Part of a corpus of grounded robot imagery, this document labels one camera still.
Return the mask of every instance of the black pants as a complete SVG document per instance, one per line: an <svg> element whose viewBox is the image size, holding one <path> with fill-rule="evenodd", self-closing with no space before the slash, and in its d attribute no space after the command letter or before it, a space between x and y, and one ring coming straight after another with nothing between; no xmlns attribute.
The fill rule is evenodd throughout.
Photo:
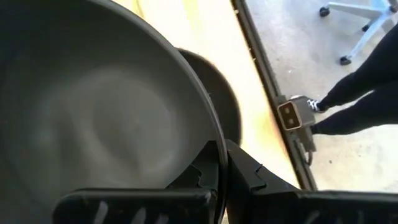
<svg viewBox="0 0 398 224"><path fill-rule="evenodd" d="M321 100L321 109L361 98L311 127L313 134L352 134L383 124L398 124L398 26L384 36L357 71L342 78Z"/></svg>

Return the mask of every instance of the wooden surface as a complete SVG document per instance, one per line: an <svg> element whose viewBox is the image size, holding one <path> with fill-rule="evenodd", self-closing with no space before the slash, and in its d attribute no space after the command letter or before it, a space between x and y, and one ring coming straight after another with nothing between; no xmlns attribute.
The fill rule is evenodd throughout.
<svg viewBox="0 0 398 224"><path fill-rule="evenodd" d="M195 52L225 76L238 100L241 147L299 187L259 74L228 0L115 0L141 16L175 47Z"/></svg>

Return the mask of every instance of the shoe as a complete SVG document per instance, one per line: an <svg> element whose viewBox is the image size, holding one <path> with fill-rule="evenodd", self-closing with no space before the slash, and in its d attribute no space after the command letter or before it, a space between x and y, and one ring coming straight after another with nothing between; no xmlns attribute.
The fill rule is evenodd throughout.
<svg viewBox="0 0 398 224"><path fill-rule="evenodd" d="M294 98L298 98L298 97L301 97L301 96L292 96L290 99L294 99ZM321 110L318 107L318 104L319 104L318 100L314 100L314 99L311 99L309 97L306 97L306 98L307 98L307 105L313 112L316 112L316 113L324 113L324 112L326 112L326 110Z"/></svg>

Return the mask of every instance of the office chair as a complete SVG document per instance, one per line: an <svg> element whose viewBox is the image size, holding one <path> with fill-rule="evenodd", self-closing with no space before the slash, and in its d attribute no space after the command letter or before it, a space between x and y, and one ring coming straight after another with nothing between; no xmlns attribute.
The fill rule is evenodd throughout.
<svg viewBox="0 0 398 224"><path fill-rule="evenodd" d="M321 17L329 15L330 9L335 9L370 19L368 24L362 27L362 31L364 31L365 34L355 45L354 49L348 55L340 58L341 65L350 64L351 59L355 57L380 27L382 27L385 32L389 32L395 26L395 21L392 19L392 16L398 11L397 0L371 0L371 3L371 6L359 6L329 2L319 10L319 15Z"/></svg>

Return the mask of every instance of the gray floor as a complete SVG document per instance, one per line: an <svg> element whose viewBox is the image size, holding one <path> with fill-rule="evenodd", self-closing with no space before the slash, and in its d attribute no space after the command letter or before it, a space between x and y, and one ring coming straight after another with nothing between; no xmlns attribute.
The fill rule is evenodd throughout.
<svg viewBox="0 0 398 224"><path fill-rule="evenodd" d="M367 0L338 0L368 4ZM372 39L349 66L338 64L361 37L366 19L332 11L321 19L324 0L248 0L262 43L283 94L322 98L354 71L384 35ZM322 120L341 108L317 115ZM398 126L349 136L315 136L312 172L319 189L398 192Z"/></svg>

